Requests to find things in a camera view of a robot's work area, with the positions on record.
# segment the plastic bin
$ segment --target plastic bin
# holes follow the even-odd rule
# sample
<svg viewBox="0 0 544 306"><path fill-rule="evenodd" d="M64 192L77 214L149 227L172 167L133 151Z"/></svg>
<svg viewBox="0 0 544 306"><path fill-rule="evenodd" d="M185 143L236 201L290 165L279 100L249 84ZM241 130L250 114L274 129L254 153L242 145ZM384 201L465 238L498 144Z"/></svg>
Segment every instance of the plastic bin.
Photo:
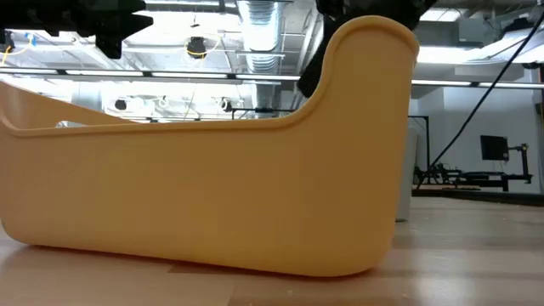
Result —
<svg viewBox="0 0 544 306"><path fill-rule="evenodd" d="M296 275L369 269L394 234L417 50L392 20L352 20L314 96L276 119L136 124L2 84L3 226L32 245Z"/></svg>

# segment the monitor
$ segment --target monitor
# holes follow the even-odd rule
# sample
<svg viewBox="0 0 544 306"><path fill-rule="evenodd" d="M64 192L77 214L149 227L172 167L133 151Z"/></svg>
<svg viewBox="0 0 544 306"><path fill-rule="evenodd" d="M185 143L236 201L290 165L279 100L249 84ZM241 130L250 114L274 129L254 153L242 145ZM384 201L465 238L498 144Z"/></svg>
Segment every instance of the monitor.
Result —
<svg viewBox="0 0 544 306"><path fill-rule="evenodd" d="M479 140L484 161L508 161L510 159L506 137L481 135Z"/></svg>

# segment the ceiling light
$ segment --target ceiling light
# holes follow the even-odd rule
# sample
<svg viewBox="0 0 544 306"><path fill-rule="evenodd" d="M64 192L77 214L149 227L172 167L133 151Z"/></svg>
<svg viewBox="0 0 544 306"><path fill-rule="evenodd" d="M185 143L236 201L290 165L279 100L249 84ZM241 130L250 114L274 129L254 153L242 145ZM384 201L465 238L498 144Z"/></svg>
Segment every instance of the ceiling light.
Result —
<svg viewBox="0 0 544 306"><path fill-rule="evenodd" d="M544 62L544 45L540 45L533 48L520 56L518 56L514 63L541 63Z"/></svg>
<svg viewBox="0 0 544 306"><path fill-rule="evenodd" d="M473 50L457 47L420 47L418 63L461 64L469 61Z"/></svg>
<svg viewBox="0 0 544 306"><path fill-rule="evenodd" d="M66 71L71 76L142 77L141 71Z"/></svg>
<svg viewBox="0 0 544 306"><path fill-rule="evenodd" d="M19 68L0 68L0 73L10 74L57 74L52 69L19 69Z"/></svg>
<svg viewBox="0 0 544 306"><path fill-rule="evenodd" d="M411 84L423 85L423 86L467 87L467 86L470 86L472 83L462 82L462 81L412 80Z"/></svg>
<svg viewBox="0 0 544 306"><path fill-rule="evenodd" d="M420 18L421 21L443 21L452 22L456 21L467 10L465 8L431 8Z"/></svg>
<svg viewBox="0 0 544 306"><path fill-rule="evenodd" d="M194 1L184 1L184 0L178 0L178 1L172 1L172 0L144 0L147 4L168 4L168 5L195 5ZM211 6L211 7L217 7L219 4L215 1L199 1L198 5L202 6ZM226 3L226 7L234 8L235 4L233 3Z"/></svg>
<svg viewBox="0 0 544 306"><path fill-rule="evenodd" d="M275 57L286 57L286 54L283 52L269 52L269 51L246 51L246 50L237 50L236 55L267 55Z"/></svg>
<svg viewBox="0 0 544 306"><path fill-rule="evenodd" d="M470 60L489 60L521 43L526 36L503 38L473 53Z"/></svg>
<svg viewBox="0 0 544 306"><path fill-rule="evenodd" d="M210 78L224 79L228 76L224 73L183 73L183 72L153 72L153 77L182 77L182 78Z"/></svg>
<svg viewBox="0 0 544 306"><path fill-rule="evenodd" d="M300 79L300 76L241 74L241 75L236 75L236 78L239 80L298 81L298 79Z"/></svg>
<svg viewBox="0 0 544 306"><path fill-rule="evenodd" d="M489 88L492 83L481 82L478 87ZM517 82L499 82L495 85L495 88L507 88L507 89L544 89L544 84L541 83L517 83Z"/></svg>
<svg viewBox="0 0 544 306"><path fill-rule="evenodd" d="M281 85L281 82L278 82L278 81L251 81L251 80L246 80L243 83L248 84L248 85Z"/></svg>

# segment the metal bar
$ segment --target metal bar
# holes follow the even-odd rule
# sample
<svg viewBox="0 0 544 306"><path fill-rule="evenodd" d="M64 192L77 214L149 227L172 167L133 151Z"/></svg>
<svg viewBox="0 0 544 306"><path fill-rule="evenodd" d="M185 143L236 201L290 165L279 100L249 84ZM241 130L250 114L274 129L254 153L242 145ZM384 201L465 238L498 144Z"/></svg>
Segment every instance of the metal bar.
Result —
<svg viewBox="0 0 544 306"><path fill-rule="evenodd" d="M145 69L147 69L149 71L152 70L151 65L149 65L139 54L134 54L133 56L134 56L134 58L136 60L138 60L140 63L142 63L142 65L145 67Z"/></svg>
<svg viewBox="0 0 544 306"><path fill-rule="evenodd" d="M295 103L297 103L298 88L295 84L294 89L292 90L292 100L291 100L291 109L295 110Z"/></svg>
<svg viewBox="0 0 544 306"><path fill-rule="evenodd" d="M244 113L238 117L238 120L240 120L243 116L247 115L248 112L249 110L244 111Z"/></svg>
<svg viewBox="0 0 544 306"><path fill-rule="evenodd" d="M312 17L309 22L308 30L306 31L306 36L304 37L303 47L301 48L300 55L298 56L297 69L295 70L296 74L300 74L303 69L304 60L306 59L306 53L308 52L309 44L312 41L315 24L317 23L317 16L319 15L316 8L312 8L311 14Z"/></svg>
<svg viewBox="0 0 544 306"><path fill-rule="evenodd" d="M0 67L0 74L22 75L28 77L39 77L49 79L69 79L82 81L154 81L154 82L184 82L184 81L213 81L217 83L243 83L244 81L277 81L296 82L299 76L294 75L259 75L259 74L237 74L237 73L206 73L193 71L127 71L127 70L82 70L82 73L66 74L70 68L12 68ZM153 76L154 73L173 74L172 76ZM491 82L471 81L434 81L434 80L412 80L413 86L431 86L444 88L488 88ZM499 82L497 89L544 89L544 84L539 82Z"/></svg>
<svg viewBox="0 0 544 306"><path fill-rule="evenodd" d="M408 116L408 118L425 120L425 139L427 141L427 171L431 167L431 135L429 131L429 116Z"/></svg>
<svg viewBox="0 0 544 306"><path fill-rule="evenodd" d="M524 41L525 41L525 39L521 39L521 40L519 40L518 42L515 42L515 43L511 44L510 46L508 46L508 47L506 47L506 48L504 48L504 49L502 49L502 50L500 50L500 51L498 51L498 52L496 52L496 53L494 53L494 54L491 54L491 55L486 56L485 58L488 59L488 60L491 60L492 58L496 57L497 55L499 55L499 54L501 54L501 53L503 53L503 52L508 51L509 49L511 49L511 48L513 48L513 47L519 45L520 43L522 43L522 42L524 42Z"/></svg>
<svg viewBox="0 0 544 306"><path fill-rule="evenodd" d="M226 50L226 46L224 45L223 38L221 38L221 46L223 47L223 51ZM224 57L227 60L227 65L229 66L230 72L235 73L234 67L232 66L232 63L230 62L229 54L227 54L226 51L224 51Z"/></svg>
<svg viewBox="0 0 544 306"><path fill-rule="evenodd" d="M226 34L226 35L242 35L241 31L218 31L218 32ZM281 35L284 37L304 37L304 34L302 33L283 33Z"/></svg>
<svg viewBox="0 0 544 306"><path fill-rule="evenodd" d="M123 56L123 58L125 59L125 61L127 62L127 64L128 64L132 69L134 69L134 70L136 70L136 71L139 71L139 70L140 70L139 67L138 67L136 64L134 64L134 62L132 62L129 58L127 58L126 56Z"/></svg>
<svg viewBox="0 0 544 306"><path fill-rule="evenodd" d="M294 112L296 110L282 110L282 109L271 109L271 108L240 108L240 107L236 107L236 108L233 108L232 111L255 111L255 112L260 112L260 111L265 111L265 112Z"/></svg>
<svg viewBox="0 0 544 306"><path fill-rule="evenodd" d="M32 35L35 35L35 36L40 37L41 39L43 39L44 41L48 42L48 43L49 43L50 45L52 45L52 46L58 46L57 43L48 40L46 37L44 37L43 35L37 34L36 32L33 32ZM85 67L85 65L83 64L82 59L80 59L78 56L74 55L72 52L67 51L67 50L64 50L63 52L65 52L66 54L70 55L72 58L74 58L74 59L76 59L77 61L79 61L79 63L81 64L82 67Z"/></svg>
<svg viewBox="0 0 544 306"><path fill-rule="evenodd" d="M286 57L284 52L270 52L270 51L246 51L246 50L237 50L236 55L270 55L277 57Z"/></svg>
<svg viewBox="0 0 544 306"><path fill-rule="evenodd" d="M239 15L240 12L236 6L225 5L221 9L218 2L197 2L189 1L146 1L146 11L148 12L187 12L187 13L222 13Z"/></svg>
<svg viewBox="0 0 544 306"><path fill-rule="evenodd" d="M312 45L312 49L310 50L310 54L309 54L310 58L311 56L314 56L314 54L317 52L317 49L320 47L320 44L323 41L323 35L325 34L324 30L325 30L325 23L323 22L323 24L319 27L319 29L317 29L317 34L315 34L314 44Z"/></svg>
<svg viewBox="0 0 544 306"><path fill-rule="evenodd" d="M193 106L193 100L195 98L195 94L196 94L196 84L195 84L195 89L193 90L193 95L190 97L190 103L189 105L187 105L187 111L185 112L185 116L184 116L184 120L187 119L187 115L189 115L189 111L191 110L191 106Z"/></svg>
<svg viewBox="0 0 544 306"><path fill-rule="evenodd" d="M295 105L295 110L298 110L300 108L300 104L303 102L304 96L299 94L297 99L297 105Z"/></svg>
<svg viewBox="0 0 544 306"><path fill-rule="evenodd" d="M427 140L427 169L431 167L431 135L428 116L425 118L425 139Z"/></svg>
<svg viewBox="0 0 544 306"><path fill-rule="evenodd" d="M283 34L285 34L287 32L287 23L286 23L286 18L285 17L282 17L281 18L281 22L283 22ZM283 51L285 50L286 48L286 36L285 35L282 35L281 37L281 52L283 53ZM280 59L280 69L279 69L279 73L281 73L281 69L283 68L283 59L284 57L281 57Z"/></svg>
<svg viewBox="0 0 544 306"><path fill-rule="evenodd" d="M72 38L73 38L73 42L74 44L76 44L77 46L80 47L80 49L85 53L87 54L88 56L90 56L91 58L93 58L94 60L96 60L97 62L99 62L100 64L102 64L104 67L106 67L107 69L118 69L118 68L121 68L122 70L125 69L125 67L123 67L121 64L115 62L114 60L112 59L109 59L107 56L105 56L102 51L100 51L98 48L96 48L96 46L92 46L91 48L89 47L85 47L81 41L84 41L86 43L89 43L91 44L87 38L83 38L83 37L80 37L79 34L76 34L76 33L73 33L71 34Z"/></svg>
<svg viewBox="0 0 544 306"><path fill-rule="evenodd" d="M22 40L15 40L15 46L17 48L24 48L26 44L28 44L28 41L22 41ZM90 42L80 42L80 44L83 47L90 48L90 46L94 46L93 43ZM45 51L45 52L66 52L67 54L73 56L77 60L79 60L75 55L70 53L70 50L78 51L81 49L81 46L77 46L72 44L71 42L50 42L50 43L43 43L38 42L37 46L34 47L32 50L38 50L38 51ZM179 51L184 51L185 47L184 45L179 46L173 46L173 45L145 45L145 44L134 44L134 45L126 45L125 48L123 48L123 53L153 53L153 54L159 54L159 53L165 53L165 54L173 54L178 53ZM288 49L284 50L284 52L267 52L265 53L262 51L262 53L259 53L258 51L247 51L247 50L240 50L240 49L227 49L227 48L216 48L213 51L210 52L234 52L234 53L244 53L244 54L262 54L262 55L278 55L278 56L285 56L287 54L299 54L299 50L295 49Z"/></svg>
<svg viewBox="0 0 544 306"><path fill-rule="evenodd" d="M128 120L170 120L170 121L194 121L195 119L198 119L198 121L228 121L229 118L227 117L215 117L215 118L183 118L183 117L177 117L177 116L119 116L122 119L128 119Z"/></svg>

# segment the ceiling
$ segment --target ceiling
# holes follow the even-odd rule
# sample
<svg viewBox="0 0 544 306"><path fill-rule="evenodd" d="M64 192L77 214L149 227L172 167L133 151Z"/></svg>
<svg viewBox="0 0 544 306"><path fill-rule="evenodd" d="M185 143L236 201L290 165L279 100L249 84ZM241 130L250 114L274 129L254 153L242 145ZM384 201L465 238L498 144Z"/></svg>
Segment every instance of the ceiling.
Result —
<svg viewBox="0 0 544 306"><path fill-rule="evenodd" d="M282 27L281 43L278 53L281 55L281 75L298 75L298 66L304 65L313 49L319 43L320 16L313 18L315 11L314 0L282 0ZM23 54L9 56L6 66L25 68L48 69L99 69L123 71L198 71L198 72L227 72L247 73L247 61L244 54L244 39L242 36L241 19L236 14L201 13L200 11L185 11L187 3L191 1L179 0L146 0L149 2L149 11L139 14L154 18L155 24L129 37L123 44L121 59L108 59L95 46L94 38L79 37L75 33L61 32L59 37L51 37L45 31L33 31L35 37L33 45ZM451 41L479 40L483 44L496 40L498 32L493 30L495 20L508 21L518 16L518 12L533 8L536 1L526 0L440 0L436 8L444 9L442 16L450 12L459 12L462 16L455 22L423 21L416 34L422 44L444 44L443 37L450 37ZM26 48L29 40L26 37L29 31L17 31L14 34L16 50ZM193 59L186 52L186 43L189 37L205 37L205 44L213 52L209 52L203 59ZM492 80L496 75L495 65L473 65L471 70L459 70L459 65L420 63L416 67L415 78L419 79L468 79L481 81ZM520 68L514 68L507 75L507 80L518 78ZM14 81L21 86L36 88L37 80ZM43 90L37 90L59 99L70 100L71 93L77 88L76 82L70 80L48 80L47 85L40 85ZM190 116L195 112L213 116L223 116L218 106L222 97L236 102L236 105L249 107L252 105L250 85L240 83L234 85L207 84L200 87L194 84L148 84L144 82L104 82L107 88L105 108L110 108L111 101L119 97L141 96L155 103L160 113L172 116L183 114ZM284 82L280 90L291 92L292 82ZM418 98L428 92L428 88L414 88L414 97ZM165 103L160 97L169 95L170 101ZM290 105L292 95L282 94L288 99L281 105Z"/></svg>

